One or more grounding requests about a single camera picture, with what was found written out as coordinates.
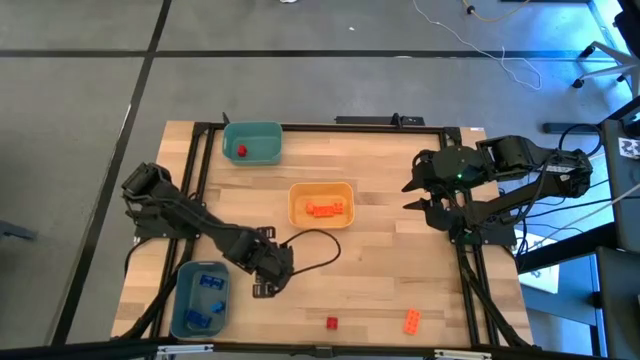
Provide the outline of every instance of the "wooden tabletop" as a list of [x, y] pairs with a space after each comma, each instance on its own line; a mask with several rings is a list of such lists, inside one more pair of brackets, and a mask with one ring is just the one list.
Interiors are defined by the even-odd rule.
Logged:
[[[168, 122], [160, 145], [157, 162], [169, 169], [177, 186], [192, 128], [192, 122]], [[482, 129], [461, 131], [468, 146], [475, 147], [476, 141], [485, 138]], [[427, 226], [424, 213], [402, 209], [424, 195], [401, 193], [400, 189], [411, 177], [413, 156], [422, 149], [439, 149], [437, 136], [286, 131], [278, 166], [247, 168], [232, 165], [222, 155], [222, 136], [222, 131], [215, 133], [204, 198], [207, 209], [223, 221], [275, 226], [278, 241], [284, 241], [300, 231], [287, 217], [288, 191], [298, 182], [351, 184], [356, 215], [348, 228], [330, 230], [342, 245], [342, 256], [329, 266], [293, 277], [272, 299], [254, 299], [254, 276], [223, 259], [210, 238], [200, 238], [193, 259], [222, 261], [231, 273], [228, 323], [216, 340], [470, 345], [454, 247], [447, 233]], [[203, 147], [201, 144], [196, 164], [200, 164]], [[195, 171], [192, 187], [197, 176]], [[473, 190], [477, 200], [490, 200], [497, 194], [495, 183]], [[167, 244], [166, 239], [151, 240], [131, 257], [112, 335], [127, 331], [156, 295]], [[336, 251], [335, 244], [320, 234], [302, 236], [291, 244], [298, 269], [326, 261]], [[520, 336], [531, 341], [513, 259], [497, 246], [485, 246], [483, 251], [492, 298]], [[481, 339], [486, 343], [484, 313], [477, 298], [475, 304]], [[172, 306], [173, 295], [165, 308], [163, 335], [168, 334]], [[415, 336], [402, 331], [409, 308], [422, 313]], [[338, 317], [338, 330], [326, 329], [327, 316]]]

